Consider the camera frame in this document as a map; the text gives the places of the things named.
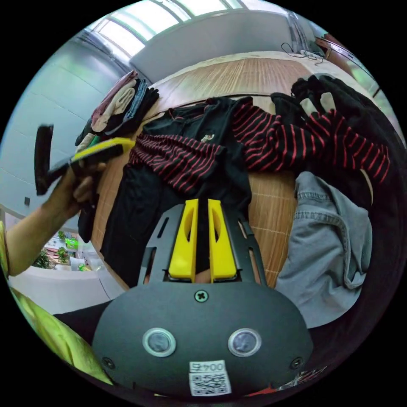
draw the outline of window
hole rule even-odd
[[[93,22],[92,24],[88,25],[88,28],[90,30],[94,30],[96,28],[96,26],[104,19],[104,17],[100,18],[99,20],[96,20],[95,22]]]
[[[189,15],[177,4],[169,0],[158,0],[163,6],[168,7],[173,11],[182,21],[187,21],[190,19]]]
[[[241,2],[249,9],[249,10],[259,10],[259,11],[271,11],[273,13],[284,14],[287,15],[287,12],[280,6],[269,3],[263,0],[241,0]]]
[[[243,8],[237,0],[225,0],[232,8]]]
[[[142,37],[144,37],[147,41],[154,37],[155,32],[149,30],[144,24],[140,21],[137,21],[134,17],[129,14],[126,14],[123,11],[117,11],[116,13],[112,14],[112,17],[117,18],[121,22],[129,25],[132,29],[137,31]]]
[[[178,0],[196,16],[213,11],[226,10],[226,6],[220,0]]]
[[[125,11],[126,13],[135,16],[137,19],[143,21],[157,34],[175,24],[178,24],[178,20],[167,10],[164,10],[158,4],[149,0],[143,0],[136,4],[132,4],[131,6],[125,7],[120,11]]]
[[[109,21],[99,31],[99,33],[118,45],[130,56],[136,55],[144,48],[144,44],[139,41],[130,31],[113,21]]]

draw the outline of bamboo mat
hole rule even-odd
[[[247,93],[269,95],[272,92],[290,94],[292,84],[299,77],[308,75],[310,71],[299,62],[276,59],[241,59],[199,67],[168,81],[160,81],[158,86],[153,85],[159,90],[160,98],[147,113],[146,118],[149,119],[131,136],[136,138],[145,123],[159,117],[160,112],[170,107],[193,104],[215,96]],[[253,102],[269,113],[275,112],[269,97],[255,96]],[[99,184],[100,198],[91,239],[98,252],[127,161],[128,154],[112,160]],[[268,285],[274,287],[287,257],[296,208],[293,193],[295,180],[292,173],[251,173],[249,179],[253,195],[249,223],[259,243]],[[106,267],[126,288],[114,270],[108,265]]]

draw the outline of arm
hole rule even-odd
[[[16,276],[28,269],[66,221],[48,210],[45,203],[10,229],[6,234],[9,275]]]
[[[101,164],[94,171],[104,168]],[[44,245],[78,213],[80,203],[91,198],[93,178],[84,178],[78,187],[77,182],[69,169],[49,199],[7,232],[8,275],[17,276],[30,267]]]

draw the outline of qr code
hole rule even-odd
[[[190,387],[193,396],[221,396],[231,393],[226,372],[190,374]]]

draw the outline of yellow sleeve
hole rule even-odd
[[[7,250],[2,222],[0,222],[0,263],[7,276]],[[28,297],[12,287],[10,289],[28,323],[55,354],[78,370],[107,384],[112,384],[96,360],[92,348],[84,339]]]

